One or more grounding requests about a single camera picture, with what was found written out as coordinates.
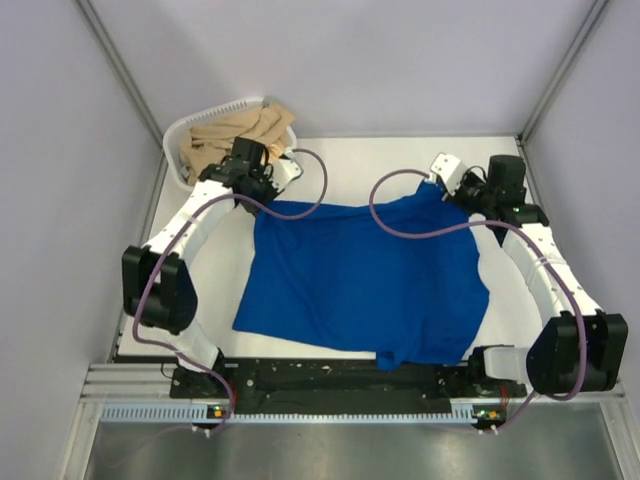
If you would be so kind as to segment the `beige t-shirt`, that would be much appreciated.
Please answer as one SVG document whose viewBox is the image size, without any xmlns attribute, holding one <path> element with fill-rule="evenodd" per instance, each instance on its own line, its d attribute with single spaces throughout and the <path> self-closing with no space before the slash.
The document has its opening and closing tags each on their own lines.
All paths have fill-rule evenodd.
<svg viewBox="0 0 640 480">
<path fill-rule="evenodd" d="M 219 165 L 231 153 L 236 137 L 265 145 L 268 156 L 261 163 L 276 162 L 292 146 L 287 129 L 295 115 L 276 102 L 227 113 L 204 125 L 189 127 L 179 143 L 179 157 L 186 167 L 187 184 L 193 186 L 210 164 Z"/>
</svg>

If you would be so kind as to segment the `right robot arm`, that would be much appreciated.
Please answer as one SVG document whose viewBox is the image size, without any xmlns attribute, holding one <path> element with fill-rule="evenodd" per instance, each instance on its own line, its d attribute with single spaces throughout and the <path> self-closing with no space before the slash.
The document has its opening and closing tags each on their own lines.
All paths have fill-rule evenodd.
<svg viewBox="0 0 640 480">
<path fill-rule="evenodd" d="M 442 183 L 447 201 L 488 220 L 542 320 L 541 332 L 528 347 L 475 348 L 466 372 L 469 388 L 487 396 L 510 380 L 555 397 L 573 390 L 613 389 L 628 325 L 622 315 L 605 312 L 586 293 L 562 257 L 547 215 L 527 200 L 524 160 L 494 155 L 486 171 L 474 173 L 459 158 L 440 154 L 430 170 Z"/>
</svg>

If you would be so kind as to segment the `aluminium frame rail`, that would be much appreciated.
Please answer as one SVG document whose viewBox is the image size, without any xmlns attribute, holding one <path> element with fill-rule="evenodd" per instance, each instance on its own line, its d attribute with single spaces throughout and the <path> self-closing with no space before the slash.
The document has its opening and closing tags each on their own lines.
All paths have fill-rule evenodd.
<svg viewBox="0 0 640 480">
<path fill-rule="evenodd" d="M 175 364 L 94 364 L 82 402 L 159 402 L 169 398 Z"/>
</svg>

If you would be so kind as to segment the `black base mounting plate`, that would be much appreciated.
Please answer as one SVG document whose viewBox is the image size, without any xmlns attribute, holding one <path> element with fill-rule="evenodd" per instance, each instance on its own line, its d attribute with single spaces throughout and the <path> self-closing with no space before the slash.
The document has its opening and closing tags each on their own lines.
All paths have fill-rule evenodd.
<svg viewBox="0 0 640 480">
<path fill-rule="evenodd" d="M 479 381 L 465 366 L 403 363 L 382 371 L 372 360 L 228 357 L 214 370 L 231 387 L 206 373 L 178 366 L 172 399 L 232 398 L 238 414 L 420 414 L 448 413 L 451 402 L 487 398 L 497 407 L 526 396 L 514 381 Z"/>
</svg>

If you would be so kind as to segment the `white plastic laundry basket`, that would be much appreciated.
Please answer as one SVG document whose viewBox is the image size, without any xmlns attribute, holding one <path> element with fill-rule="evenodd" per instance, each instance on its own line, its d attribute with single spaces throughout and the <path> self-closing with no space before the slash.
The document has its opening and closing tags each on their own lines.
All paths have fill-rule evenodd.
<svg viewBox="0 0 640 480">
<path fill-rule="evenodd" d="M 226 115 L 227 113 L 234 113 L 239 111 L 248 110 L 256 106 L 267 105 L 268 103 L 276 102 L 271 98 L 264 97 L 249 97 L 240 100 L 235 100 L 226 104 L 215 106 L 195 114 L 184 117 L 174 122 L 165 132 L 163 138 L 163 149 L 165 158 L 168 162 L 169 171 L 174 179 L 175 183 L 184 191 L 191 191 L 193 186 L 187 184 L 187 172 L 186 167 L 179 157 L 179 143 L 187 129 L 196 125 L 204 125 L 208 121 Z M 297 146 L 297 138 L 293 131 L 293 124 L 287 129 L 289 138 L 291 139 L 292 146 L 287 148 L 286 151 L 293 149 Z"/>
</svg>

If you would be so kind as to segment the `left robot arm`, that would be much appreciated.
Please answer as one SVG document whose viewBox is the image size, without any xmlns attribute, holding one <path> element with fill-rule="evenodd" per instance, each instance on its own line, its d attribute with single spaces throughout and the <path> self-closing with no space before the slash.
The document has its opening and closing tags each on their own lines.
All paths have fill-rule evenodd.
<svg viewBox="0 0 640 480">
<path fill-rule="evenodd" d="M 189 267 L 240 194 L 261 205 L 284 186 L 267 164 L 268 148 L 237 137 L 221 163 L 201 172 L 189 197 L 171 220 L 144 245 L 122 255 L 123 308 L 133 318 L 136 342 L 176 355 L 194 370 L 192 384 L 205 396 L 226 387 L 227 374 L 216 366 L 219 348 L 196 319 L 198 297 Z"/>
</svg>

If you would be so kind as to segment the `blue printed t-shirt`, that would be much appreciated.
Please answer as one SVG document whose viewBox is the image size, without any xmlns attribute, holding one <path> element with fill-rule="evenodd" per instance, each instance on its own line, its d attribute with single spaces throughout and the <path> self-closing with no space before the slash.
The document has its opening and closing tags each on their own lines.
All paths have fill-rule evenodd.
<svg viewBox="0 0 640 480">
<path fill-rule="evenodd" d="M 274 202 L 233 327 L 372 352 L 382 370 L 457 364 L 489 306 L 466 219 L 427 183 L 374 207 Z"/>
</svg>

